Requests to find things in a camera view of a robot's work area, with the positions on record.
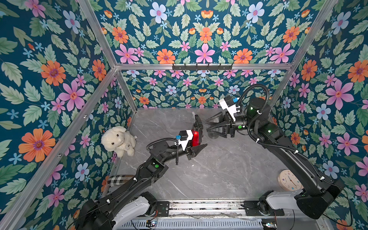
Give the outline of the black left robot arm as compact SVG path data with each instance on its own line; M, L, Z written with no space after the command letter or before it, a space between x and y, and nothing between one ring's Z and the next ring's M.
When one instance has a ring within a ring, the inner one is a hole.
M137 168L136 174L111 194L94 201L88 200L80 209L73 225L77 230L111 230L117 225L118 213L140 192L157 182L168 170L168 161L178 162L179 157L189 160L196 157L207 144L182 148L179 140L163 138L147 145L150 157Z

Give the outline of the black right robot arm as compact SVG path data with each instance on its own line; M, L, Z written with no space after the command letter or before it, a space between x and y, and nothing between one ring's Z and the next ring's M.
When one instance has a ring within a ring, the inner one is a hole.
M266 216L279 209L299 210L312 219L319 219L344 189L340 179L323 176L303 156L285 133L268 120L271 107L269 89L254 84L245 89L239 98L228 95L219 101L223 112L208 118L207 133L213 139L234 137L236 131L247 130L248 136L277 158L297 177L301 189L294 191L265 192L257 209Z

